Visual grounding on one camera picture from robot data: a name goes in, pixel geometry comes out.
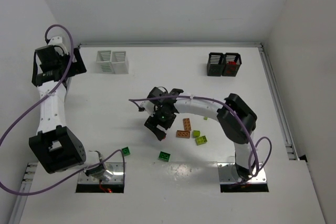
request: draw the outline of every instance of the yellow-green block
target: yellow-green block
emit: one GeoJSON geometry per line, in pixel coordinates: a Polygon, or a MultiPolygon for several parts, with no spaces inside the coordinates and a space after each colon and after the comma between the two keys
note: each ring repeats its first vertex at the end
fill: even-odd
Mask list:
{"type": "Polygon", "coordinates": [[[193,131],[193,137],[199,137],[201,135],[200,131],[193,131]]]}
{"type": "Polygon", "coordinates": [[[207,141],[205,136],[200,136],[195,139],[197,145],[205,144],[207,141]]]}

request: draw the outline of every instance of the black crate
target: black crate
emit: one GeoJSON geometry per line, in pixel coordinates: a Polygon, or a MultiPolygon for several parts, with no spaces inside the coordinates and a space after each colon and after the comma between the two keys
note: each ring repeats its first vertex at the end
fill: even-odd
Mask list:
{"type": "Polygon", "coordinates": [[[236,52],[227,52],[224,54],[224,70],[222,75],[223,76],[236,76],[237,72],[242,65],[240,54],[236,52]]]}
{"type": "Polygon", "coordinates": [[[221,76],[224,70],[224,54],[211,52],[206,66],[208,76],[221,76]]]}

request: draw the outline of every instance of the white wall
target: white wall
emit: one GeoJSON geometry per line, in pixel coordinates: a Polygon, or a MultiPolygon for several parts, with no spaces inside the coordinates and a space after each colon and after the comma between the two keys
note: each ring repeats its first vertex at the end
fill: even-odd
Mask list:
{"type": "Polygon", "coordinates": [[[336,0],[287,0],[267,42],[281,97],[328,223],[336,223],[336,0]]]}
{"type": "Polygon", "coordinates": [[[285,0],[46,0],[80,42],[266,39],[285,0]]]}
{"type": "MultiPolygon", "coordinates": [[[[37,99],[31,84],[34,49],[44,46],[44,31],[55,23],[44,0],[0,0],[0,134],[37,99]]],[[[28,147],[39,110],[12,130],[0,148],[0,179],[19,189],[27,162],[36,160],[28,147]]],[[[15,197],[0,190],[0,223],[7,223],[15,197]]]]}

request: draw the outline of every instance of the orange block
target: orange block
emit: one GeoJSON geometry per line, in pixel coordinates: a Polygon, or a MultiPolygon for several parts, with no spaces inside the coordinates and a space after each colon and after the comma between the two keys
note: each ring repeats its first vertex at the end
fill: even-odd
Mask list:
{"type": "Polygon", "coordinates": [[[185,131],[191,131],[190,119],[185,118],[183,119],[183,126],[185,131]]]}
{"type": "Polygon", "coordinates": [[[190,131],[176,131],[176,137],[190,138],[190,131]]]}

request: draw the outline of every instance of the lego brick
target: lego brick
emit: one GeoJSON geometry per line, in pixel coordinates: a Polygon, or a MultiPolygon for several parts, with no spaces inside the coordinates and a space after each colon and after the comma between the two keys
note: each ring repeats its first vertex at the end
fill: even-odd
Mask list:
{"type": "Polygon", "coordinates": [[[190,138],[190,131],[176,131],[176,137],[190,138]]]}
{"type": "Polygon", "coordinates": [[[159,154],[159,159],[161,159],[162,161],[166,161],[168,162],[170,158],[170,154],[166,153],[166,152],[160,152],[159,154]]]}
{"type": "Polygon", "coordinates": [[[207,141],[205,136],[200,136],[195,139],[197,145],[205,144],[207,141]]]}
{"type": "Polygon", "coordinates": [[[199,137],[201,135],[200,131],[193,131],[193,137],[199,137]]]}
{"type": "Polygon", "coordinates": [[[185,131],[191,131],[190,119],[185,118],[183,119],[183,126],[185,131]]]}
{"type": "Polygon", "coordinates": [[[130,149],[128,149],[128,147],[121,149],[121,151],[123,152],[124,156],[131,155],[130,149]]]}

